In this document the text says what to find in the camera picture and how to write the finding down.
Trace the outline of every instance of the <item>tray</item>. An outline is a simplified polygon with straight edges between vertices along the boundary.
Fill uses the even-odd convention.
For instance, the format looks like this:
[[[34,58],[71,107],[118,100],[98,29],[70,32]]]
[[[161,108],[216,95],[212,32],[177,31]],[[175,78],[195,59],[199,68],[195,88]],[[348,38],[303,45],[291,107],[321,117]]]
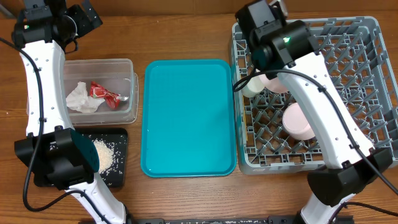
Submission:
[[[349,112],[375,147],[388,147],[398,164],[397,83],[377,20],[373,17],[303,19],[320,44],[332,81]],[[234,82],[251,71],[249,49],[232,28]],[[264,90],[254,98],[234,95],[238,164],[244,174],[314,170],[324,164],[316,139],[296,141],[282,128],[290,93]]]
[[[150,177],[230,174],[236,166],[232,78],[222,60],[146,69],[141,168]]]

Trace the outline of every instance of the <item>wooden surface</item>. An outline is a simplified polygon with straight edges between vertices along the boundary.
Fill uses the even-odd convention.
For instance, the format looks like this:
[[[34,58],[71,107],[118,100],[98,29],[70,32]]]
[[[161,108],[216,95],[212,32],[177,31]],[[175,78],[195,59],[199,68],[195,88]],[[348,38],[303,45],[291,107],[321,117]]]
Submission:
[[[253,0],[92,0],[100,16],[143,16],[175,14],[226,14],[235,13]],[[289,12],[398,10],[397,0],[284,0]],[[82,0],[67,0],[68,7]],[[24,7],[23,0],[0,0],[15,16]]]
[[[306,12],[291,18],[370,15],[378,19],[391,64],[398,74],[397,11]],[[67,60],[129,58],[139,76],[137,121],[122,125],[129,133],[126,183],[113,189],[116,198],[137,218],[239,218],[295,214],[307,202],[306,172],[283,175],[243,175],[238,167],[227,177],[152,179],[140,168],[144,71],[154,60],[221,58],[229,62],[228,40],[235,23],[232,14],[218,16],[104,17],[99,29],[79,40],[80,49]],[[14,21],[0,21],[0,36],[10,40]],[[14,141],[25,138],[27,90],[19,54],[0,44],[0,223],[77,223],[89,214],[72,197],[52,208],[28,212],[22,204],[27,168],[14,154]],[[385,172],[398,186],[398,168]],[[29,189],[29,202],[38,207],[62,192]],[[398,197],[380,180],[366,187],[354,201],[398,212]],[[365,208],[350,207],[356,223],[398,223],[398,219]]]

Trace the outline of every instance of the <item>clear plastic container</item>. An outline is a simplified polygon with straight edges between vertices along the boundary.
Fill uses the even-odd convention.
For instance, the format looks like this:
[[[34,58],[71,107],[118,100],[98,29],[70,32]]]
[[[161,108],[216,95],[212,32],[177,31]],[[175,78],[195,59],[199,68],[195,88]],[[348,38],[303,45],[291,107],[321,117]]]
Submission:
[[[138,109],[138,77],[129,59],[98,59],[66,61],[63,68],[65,96],[68,96],[78,82],[85,82],[90,92],[91,81],[107,90],[128,96],[121,101],[116,110],[105,102],[94,113],[81,113],[68,109],[74,126],[92,126],[99,124],[127,124],[135,122]]]

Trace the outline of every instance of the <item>robotic arm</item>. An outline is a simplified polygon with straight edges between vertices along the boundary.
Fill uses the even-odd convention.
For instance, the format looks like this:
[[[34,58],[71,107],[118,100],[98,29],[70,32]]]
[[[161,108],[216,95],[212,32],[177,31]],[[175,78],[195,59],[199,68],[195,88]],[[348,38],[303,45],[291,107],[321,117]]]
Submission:
[[[287,24],[286,15],[281,0],[269,5],[265,0],[259,0],[244,6],[235,17],[248,41],[254,68],[265,73],[270,80],[278,78],[288,88],[322,150],[326,169],[308,174],[313,195],[297,214],[295,223],[331,223],[340,205],[360,193],[377,177],[356,150],[360,150],[380,172],[391,165],[391,152],[374,149],[371,141],[359,130],[331,82],[314,36],[302,21]],[[284,69],[285,73],[267,73],[280,69]],[[303,76],[294,75],[291,71]],[[311,80],[323,88],[320,89]],[[324,91],[331,96],[342,119]],[[347,138],[343,122],[356,145]]]
[[[84,197],[71,194],[96,223],[133,223],[127,208],[115,199],[100,177],[98,153],[93,143],[75,132],[68,115],[63,87],[65,47],[71,42],[77,46],[77,38],[102,24],[88,0],[82,5],[87,14],[79,5],[67,9],[65,0],[25,0],[26,9],[21,11],[12,39],[39,69],[45,117],[39,140],[39,86],[33,65],[21,54],[27,78],[29,120],[27,138],[15,142],[15,153],[29,166],[35,144],[40,141],[32,168],[36,185],[84,192]]]

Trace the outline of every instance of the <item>plastic bin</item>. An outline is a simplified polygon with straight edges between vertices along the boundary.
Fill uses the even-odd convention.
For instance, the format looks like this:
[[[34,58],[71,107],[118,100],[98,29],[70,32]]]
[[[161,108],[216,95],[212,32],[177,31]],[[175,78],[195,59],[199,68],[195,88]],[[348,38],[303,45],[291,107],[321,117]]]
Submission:
[[[353,119],[375,147],[392,151],[398,164],[397,83],[377,20],[373,17],[302,19],[325,56],[325,65]],[[234,82],[251,71],[249,49],[232,28]],[[244,174],[314,170],[324,164],[317,140],[292,139],[282,115],[295,103],[290,93],[264,90],[254,98],[234,94],[238,164]]]
[[[63,68],[65,96],[68,96],[78,82],[85,82],[87,92],[94,81],[107,90],[128,96],[121,101],[116,110],[112,110],[105,102],[94,113],[81,113],[68,109],[74,126],[92,126],[99,124],[133,123],[137,118],[138,109],[138,77],[134,73],[129,59],[103,60],[72,60],[66,61]]]

